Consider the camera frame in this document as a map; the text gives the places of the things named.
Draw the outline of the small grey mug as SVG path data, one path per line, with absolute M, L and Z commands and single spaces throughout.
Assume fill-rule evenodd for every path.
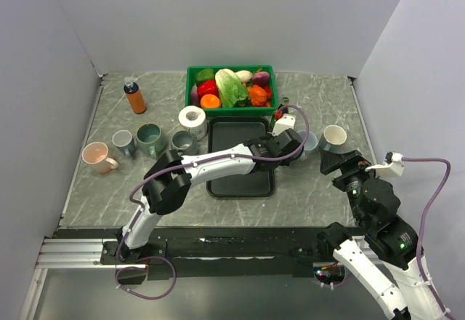
M 137 144 L 130 131 L 122 129 L 112 136 L 112 144 L 126 157 L 135 158 Z

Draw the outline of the teal glazed mug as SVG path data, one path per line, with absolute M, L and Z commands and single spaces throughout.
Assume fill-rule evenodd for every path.
M 136 133 L 138 148 L 152 159 L 157 159 L 167 145 L 166 136 L 156 124 L 143 124 Z

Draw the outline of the pale grey mug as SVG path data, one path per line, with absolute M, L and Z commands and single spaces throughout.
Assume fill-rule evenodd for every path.
M 311 153 L 315 152 L 318 146 L 318 138 L 313 132 L 309 132 L 307 141 L 304 143 L 303 151 L 299 160 L 304 161 Z

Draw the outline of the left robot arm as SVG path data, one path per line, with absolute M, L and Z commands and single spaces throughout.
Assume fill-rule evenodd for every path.
M 293 129 L 286 129 L 279 135 L 249 139 L 225 151 L 197 156 L 180 156 L 176 151 L 165 153 L 129 194 L 130 202 L 138 208 L 121 229 L 117 261 L 139 261 L 158 221 L 178 210 L 191 188 L 231 175 L 269 172 L 288 166 L 301 156 L 305 140 Z

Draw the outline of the grey-blue mug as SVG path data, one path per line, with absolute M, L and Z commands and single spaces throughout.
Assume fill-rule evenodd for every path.
M 328 125 L 320 137 L 318 150 L 338 153 L 346 143 L 346 140 L 347 133 L 342 127 L 335 124 Z

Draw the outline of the pink mug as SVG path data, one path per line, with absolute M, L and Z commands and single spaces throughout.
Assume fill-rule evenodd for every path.
M 118 169 L 119 163 L 110 157 L 109 148 L 103 142 L 93 142 L 82 150 L 81 158 L 95 172 L 105 174 Z

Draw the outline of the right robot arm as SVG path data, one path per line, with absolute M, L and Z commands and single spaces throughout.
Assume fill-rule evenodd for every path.
M 382 164 L 372 165 L 359 151 L 320 152 L 320 172 L 340 171 L 333 186 L 346 193 L 356 226 L 392 278 L 373 264 L 339 223 L 319 232 L 318 254 L 342 263 L 388 319 L 452 319 L 427 269 L 424 229 L 415 230 L 398 215 L 401 201 L 387 182 L 389 177 L 401 176 L 408 161 L 400 153 L 389 152 Z

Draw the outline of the grey mug white rim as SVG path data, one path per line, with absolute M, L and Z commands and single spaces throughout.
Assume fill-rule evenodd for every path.
M 180 156 L 194 156 L 198 150 L 197 139 L 188 131 L 178 131 L 171 139 L 171 149 Z

